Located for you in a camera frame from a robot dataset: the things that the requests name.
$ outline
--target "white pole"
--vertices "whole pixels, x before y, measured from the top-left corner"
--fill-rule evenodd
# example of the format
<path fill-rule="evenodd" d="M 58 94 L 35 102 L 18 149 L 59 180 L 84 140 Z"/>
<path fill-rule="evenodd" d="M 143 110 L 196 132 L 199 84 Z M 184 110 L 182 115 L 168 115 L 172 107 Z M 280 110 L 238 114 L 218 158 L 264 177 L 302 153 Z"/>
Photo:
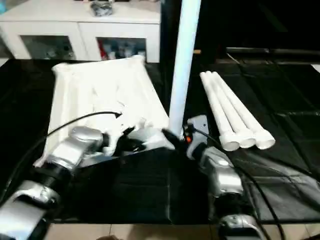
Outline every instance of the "white pole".
<path fill-rule="evenodd" d="M 254 133 L 247 128 L 234 106 L 231 104 L 224 91 L 221 89 L 217 80 L 215 79 L 215 74 L 212 74 L 210 71 L 207 71 L 206 74 L 210 76 L 210 84 L 215 91 L 215 94 L 221 104 L 221 107 L 232 127 L 234 132 L 237 135 L 238 142 L 241 148 L 250 148 L 256 144 Z"/>
<path fill-rule="evenodd" d="M 276 140 L 271 135 L 271 133 L 265 130 L 261 124 L 257 121 L 257 119 L 252 115 L 252 113 L 246 108 L 246 106 L 242 103 L 242 101 L 237 97 L 237 95 L 232 91 L 232 89 L 226 84 L 226 82 L 222 79 L 222 77 L 217 73 L 212 73 L 215 79 L 220 84 L 223 92 L 230 100 L 231 104 L 237 111 L 237 113 L 242 118 L 245 125 L 254 133 L 254 137 L 256 140 L 256 146 L 259 149 L 268 149 L 271 148 Z"/>
<path fill-rule="evenodd" d="M 169 129 L 177 136 L 182 130 L 200 6 L 201 0 L 182 0 L 169 112 Z"/>
<path fill-rule="evenodd" d="M 231 125 L 227 119 L 227 116 L 220 105 L 216 92 L 212 88 L 212 85 L 210 83 L 211 81 L 210 77 L 211 77 L 211 72 L 209 74 L 205 72 L 200 73 L 200 78 L 203 84 L 203 88 L 208 98 L 208 101 L 215 119 L 215 123 L 220 133 L 219 139 L 220 139 L 221 146 L 226 151 L 237 150 L 239 148 L 238 138 L 234 133 L 234 131 L 232 130 Z"/>

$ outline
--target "white cabinet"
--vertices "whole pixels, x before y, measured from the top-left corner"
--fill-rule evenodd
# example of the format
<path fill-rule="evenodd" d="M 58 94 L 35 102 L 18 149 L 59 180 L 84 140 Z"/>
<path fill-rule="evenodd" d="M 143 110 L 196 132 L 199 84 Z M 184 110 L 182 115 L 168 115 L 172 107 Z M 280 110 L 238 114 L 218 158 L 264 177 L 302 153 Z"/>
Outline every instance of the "white cabinet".
<path fill-rule="evenodd" d="M 16 59 L 88 59 L 76 22 L 2 21 L 0 28 Z"/>
<path fill-rule="evenodd" d="M 79 23 L 91 61 L 146 56 L 148 63 L 159 62 L 160 25 L 137 23 Z"/>
<path fill-rule="evenodd" d="M 28 0 L 0 15 L 1 34 L 16 59 L 100 61 L 139 53 L 159 62 L 159 1 L 115 2 L 113 14 L 102 17 L 90 4 Z"/>

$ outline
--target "black tablecloth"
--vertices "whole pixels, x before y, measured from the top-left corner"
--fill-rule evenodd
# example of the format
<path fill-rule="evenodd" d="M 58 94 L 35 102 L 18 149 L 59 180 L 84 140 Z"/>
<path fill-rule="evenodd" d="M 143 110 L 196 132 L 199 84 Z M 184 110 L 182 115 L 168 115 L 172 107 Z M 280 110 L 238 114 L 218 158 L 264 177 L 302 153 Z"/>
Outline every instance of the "black tablecloth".
<path fill-rule="evenodd" d="M 9 60 L 0 68 L 1 189 L 15 163 L 48 130 L 55 84 L 51 67 L 58 63 Z M 157 67 L 146 67 L 161 101 L 167 103 L 168 87 Z M 276 140 L 268 150 L 252 147 L 228 153 L 230 159 L 255 177 L 282 223 L 319 222 L 320 188 L 310 176 L 318 178 L 320 173 L 320 73 L 309 65 L 209 68 L 220 73 Z M 185 119 L 199 114 L 208 116 L 210 132 L 217 137 L 199 69 L 194 67 Z M 43 146 L 34 152 L 34 159 L 42 150 Z M 257 214 L 272 223 L 257 189 L 249 180 L 243 181 Z M 83 168 L 57 221 L 205 224 L 207 214 L 205 176 L 195 162 L 161 148 Z"/>

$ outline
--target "black cable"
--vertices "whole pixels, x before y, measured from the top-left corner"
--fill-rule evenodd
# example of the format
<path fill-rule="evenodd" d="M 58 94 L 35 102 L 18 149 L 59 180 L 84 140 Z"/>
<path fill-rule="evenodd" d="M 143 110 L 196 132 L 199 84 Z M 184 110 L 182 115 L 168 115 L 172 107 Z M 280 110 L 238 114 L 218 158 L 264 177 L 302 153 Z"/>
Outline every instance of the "black cable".
<path fill-rule="evenodd" d="M 104 114 L 113 114 L 117 117 L 119 117 L 121 114 L 118 113 L 118 112 L 114 112 L 114 111 L 99 111 L 99 112 L 93 112 L 93 113 L 89 113 L 87 115 L 83 115 L 83 116 L 80 116 L 80 117 L 77 117 L 76 119 L 73 119 L 71 121 L 68 121 L 67 123 L 57 127 L 56 129 L 52 130 L 50 133 L 48 133 L 48 135 L 45 135 L 45 136 L 42 136 L 40 137 L 33 146 L 31 146 L 28 151 L 22 156 L 22 158 L 17 162 L 15 168 L 13 169 L 13 172 L 11 173 L 11 175 L 9 176 L 9 179 L 7 180 L 6 184 L 5 184 L 5 187 L 4 187 L 4 190 L 1 194 L 1 197 L 0 197 L 0 204 L 3 203 L 3 201 L 6 199 L 6 194 L 7 192 L 9 191 L 9 188 L 10 186 L 12 185 L 14 179 L 17 177 L 19 171 L 21 169 L 25 169 L 26 166 L 28 165 L 31 165 L 34 163 L 34 160 L 32 158 L 27 159 L 27 157 L 40 145 L 42 144 L 43 142 L 46 141 L 46 139 L 48 137 L 50 137 L 52 134 L 56 133 L 57 131 L 63 129 L 64 127 L 70 125 L 70 124 L 73 124 L 77 121 L 80 121 L 82 119 L 85 119 L 85 118 L 88 118 L 88 117 L 91 117 L 91 116 L 95 116 L 95 115 L 104 115 Z"/>
<path fill-rule="evenodd" d="M 274 219 L 275 225 L 277 226 L 277 228 L 279 230 L 281 240 L 285 240 L 286 239 L 285 231 L 284 231 L 284 229 L 282 228 L 282 226 L 280 224 L 279 218 L 278 218 L 275 210 L 271 206 L 267 196 L 265 195 L 264 191 L 261 189 L 260 185 L 257 183 L 257 181 L 248 172 L 246 172 L 241 167 L 234 166 L 234 168 L 237 169 L 237 170 L 240 170 L 240 172 L 242 172 L 254 184 L 256 189 L 259 191 L 263 201 L 265 202 L 267 208 L 269 209 L 269 211 L 270 211 L 270 213 L 271 213 L 271 215 L 272 215 L 272 217 Z"/>
<path fill-rule="evenodd" d="M 209 134 L 199 130 L 199 129 L 196 129 L 193 125 L 191 126 L 191 130 L 195 131 L 195 132 L 198 132 L 204 136 L 206 136 L 207 138 L 209 138 L 210 140 L 214 141 L 215 143 L 217 143 L 217 140 L 215 140 L 212 136 L 210 136 Z M 234 168 L 236 170 L 239 170 L 240 172 L 242 172 L 254 185 L 255 187 L 257 188 L 257 190 L 259 191 L 263 201 L 265 202 L 267 208 L 269 209 L 273 219 L 274 219 L 274 222 L 275 222 L 275 225 L 277 226 L 278 230 L 279 230 L 279 233 L 280 233 L 280 237 L 281 237 L 281 240 L 285 240 L 286 239 L 286 235 L 285 235 L 285 232 L 284 232 L 284 229 L 282 228 L 281 224 L 280 224 L 280 221 L 279 221 L 279 218 L 275 212 L 275 210 L 273 209 L 273 207 L 271 206 L 267 196 L 265 195 L 264 191 L 261 189 L 260 185 L 257 183 L 257 181 L 249 174 L 247 173 L 245 170 L 243 170 L 241 167 L 239 166 L 236 166 L 235 164 L 234 165 Z M 267 240 L 270 239 L 270 236 L 267 234 L 267 231 L 262 227 L 261 229 L 263 234 L 265 235 L 265 237 L 267 238 Z"/>

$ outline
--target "floor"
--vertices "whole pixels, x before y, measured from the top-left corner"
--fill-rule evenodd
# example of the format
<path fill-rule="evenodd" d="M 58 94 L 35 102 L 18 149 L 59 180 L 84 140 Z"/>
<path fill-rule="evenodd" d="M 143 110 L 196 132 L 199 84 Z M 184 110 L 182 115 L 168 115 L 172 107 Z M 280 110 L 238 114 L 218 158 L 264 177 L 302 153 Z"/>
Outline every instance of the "floor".
<path fill-rule="evenodd" d="M 265 225 L 272 240 L 279 240 L 278 229 Z M 320 234 L 320 224 L 283 225 L 287 240 L 302 240 Z M 218 240 L 215 227 L 209 225 L 156 224 L 53 224 L 45 240 L 96 240 L 114 235 L 120 240 Z"/>

